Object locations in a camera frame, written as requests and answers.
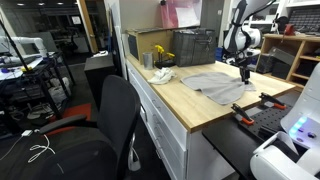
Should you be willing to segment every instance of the cabinet drawer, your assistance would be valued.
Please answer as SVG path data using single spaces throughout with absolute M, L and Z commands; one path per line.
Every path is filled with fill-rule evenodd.
M 145 101 L 146 93 L 142 89 L 142 87 L 139 85 L 137 79 L 134 77 L 134 75 L 131 73 L 130 69 L 128 69 L 128 75 L 129 75 L 129 82 L 132 84 L 132 86 L 137 90 L 140 101 L 143 103 Z
M 183 127 L 180 121 L 175 117 L 175 115 L 169 110 L 169 108 L 159 99 L 155 93 L 147 93 L 147 98 L 152 102 L 152 105 L 158 111 L 158 114 L 161 115 L 167 128 L 172 132 L 173 136 L 179 142 L 180 146 L 186 147 L 187 142 L 187 130 Z
M 171 178 L 171 179 L 174 179 L 174 180 L 179 180 L 179 179 L 177 179 L 176 175 L 175 175 L 174 172 L 172 171 L 172 168 L 170 167 L 170 164 L 169 164 L 169 162 L 168 162 L 168 159 L 166 158 L 166 156 L 165 156 L 164 153 L 163 153 L 163 149 L 162 149 L 161 147 L 159 148 L 159 146 L 157 146 L 157 145 L 156 145 L 156 153 L 158 154 L 159 159 L 162 160 L 164 166 L 166 167 L 167 172 L 168 172 L 170 178 Z
M 168 166 L 170 170 L 173 172 L 175 179 L 184 179 L 185 166 L 182 165 L 171 148 L 168 140 L 164 132 L 161 130 L 159 126 L 155 129 L 156 134 L 158 134 L 157 141 L 159 143 L 158 149 L 161 149 L 163 152 L 163 158 L 168 161 Z
M 146 101 L 146 106 L 150 107 L 148 105 L 150 104 L 150 101 Z M 170 147 L 172 148 L 174 154 L 177 156 L 178 161 L 181 165 L 186 164 L 187 159 L 187 151 L 186 146 L 181 146 L 180 143 L 177 141 L 177 139 L 174 137 L 172 131 L 168 128 L 168 126 L 164 123 L 163 117 L 158 114 L 158 112 L 155 109 L 151 108 L 152 117 L 149 118 L 148 123 L 150 124 L 150 127 L 152 128 L 152 131 L 154 131 L 154 134 L 157 134 L 158 136 L 164 136 Z M 161 129 L 161 132 L 163 132 L 163 135 L 159 135 L 159 129 Z

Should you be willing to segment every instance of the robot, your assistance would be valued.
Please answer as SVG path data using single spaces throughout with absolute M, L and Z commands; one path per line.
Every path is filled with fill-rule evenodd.
M 232 18 L 232 26 L 224 40 L 224 49 L 235 58 L 235 64 L 239 66 L 241 79 L 249 84 L 250 71 L 247 68 L 247 57 L 260 53 L 251 48 L 258 46 L 262 40 L 262 34 L 258 29 L 242 26 L 250 16 L 266 9 L 276 0 L 241 0 L 236 7 Z
M 235 10 L 232 27 L 225 38 L 224 48 L 235 57 L 245 84 L 249 83 L 250 78 L 247 57 L 256 54 L 250 47 L 257 46 L 262 38 L 259 30 L 243 27 L 242 24 L 247 18 L 274 2 L 275 0 L 241 0 Z M 253 152 L 250 167 L 258 180 L 317 179 L 315 175 L 320 173 L 319 77 L 320 64 L 314 69 L 292 110 L 281 120 L 281 126 L 286 133 L 278 132 Z M 292 152 L 298 159 L 289 158 L 285 151 L 273 144 L 276 140 L 285 144 L 286 152 Z M 308 149 L 301 157 L 293 141 Z
M 37 49 L 39 50 L 40 55 L 43 58 L 47 58 L 48 54 L 47 54 L 47 49 L 46 47 L 43 45 L 43 40 L 41 38 L 28 38 L 28 37 L 11 37 L 12 41 L 18 44 L 35 44 Z M 8 39 L 8 37 L 5 36 L 0 36 L 0 43 L 1 44 L 9 44 L 10 40 Z M 16 56 L 16 51 L 13 48 L 10 48 L 10 54 L 12 54 L 13 56 Z M 20 61 L 20 59 L 18 58 L 11 58 L 11 61 L 13 62 L 18 62 Z

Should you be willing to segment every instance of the chair backrest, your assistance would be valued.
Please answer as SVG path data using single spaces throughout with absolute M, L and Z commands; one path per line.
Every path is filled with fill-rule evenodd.
M 118 157 L 118 179 L 125 174 L 129 143 L 140 117 L 140 106 L 139 95 L 128 81 L 114 75 L 106 77 L 97 124 L 114 145 Z

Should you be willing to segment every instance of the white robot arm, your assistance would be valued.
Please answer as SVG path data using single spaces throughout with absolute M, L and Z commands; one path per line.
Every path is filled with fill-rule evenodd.
M 258 29 L 242 26 L 243 22 L 250 16 L 264 10 L 276 0 L 240 0 L 232 18 L 232 26 L 224 40 L 224 49 L 231 53 L 236 65 L 240 68 L 242 81 L 249 83 L 250 71 L 247 69 L 246 57 L 257 53 L 248 50 L 249 47 L 256 47 L 262 39 Z
M 320 147 L 310 148 L 297 162 L 291 160 L 283 151 L 272 145 L 275 140 L 282 141 L 287 150 L 298 156 L 289 135 L 278 132 L 253 152 L 250 167 L 258 180 L 318 180 L 315 175 L 320 171 Z
M 18 44 L 35 44 L 37 49 L 39 50 L 40 55 L 43 58 L 47 57 L 47 49 L 43 45 L 43 40 L 41 38 L 28 38 L 28 37 L 11 37 L 13 42 Z M 5 36 L 0 36 L 0 43 L 9 43 L 9 40 Z

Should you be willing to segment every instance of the white cabinet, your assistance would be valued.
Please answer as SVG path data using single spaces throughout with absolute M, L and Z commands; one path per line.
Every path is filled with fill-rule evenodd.
M 128 63 L 130 83 L 142 104 L 141 116 L 172 179 L 185 179 L 187 130 L 164 105 L 141 75 Z
M 129 61 L 127 68 L 141 99 L 140 115 L 171 179 L 219 180 L 234 172 L 201 131 L 187 131 Z

